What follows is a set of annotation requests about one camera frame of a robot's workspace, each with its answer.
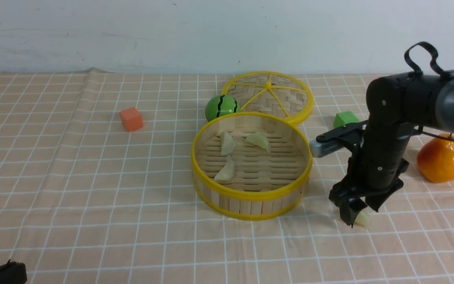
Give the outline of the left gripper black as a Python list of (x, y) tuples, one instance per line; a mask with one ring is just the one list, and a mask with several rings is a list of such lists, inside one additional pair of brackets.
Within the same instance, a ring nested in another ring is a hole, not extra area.
[(0, 284), (25, 284), (28, 281), (24, 263), (12, 260), (0, 265)]

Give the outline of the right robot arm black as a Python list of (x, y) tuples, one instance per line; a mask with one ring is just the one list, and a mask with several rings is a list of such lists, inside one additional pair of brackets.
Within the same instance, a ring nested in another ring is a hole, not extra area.
[(403, 73), (373, 80), (366, 93), (369, 117), (321, 135), (351, 151), (346, 176), (329, 200), (341, 220), (353, 225), (367, 207), (378, 211), (404, 183), (403, 158), (412, 136), (424, 127), (454, 133), (454, 78)]

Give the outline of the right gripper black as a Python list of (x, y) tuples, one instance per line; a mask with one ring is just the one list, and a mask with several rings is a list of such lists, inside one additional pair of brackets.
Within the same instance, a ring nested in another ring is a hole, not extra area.
[(329, 200), (339, 207), (341, 220), (351, 228), (364, 209), (378, 212), (402, 188), (399, 176), (408, 166), (403, 155), (410, 137), (408, 122), (367, 122), (363, 144), (350, 156), (346, 176), (329, 193)]

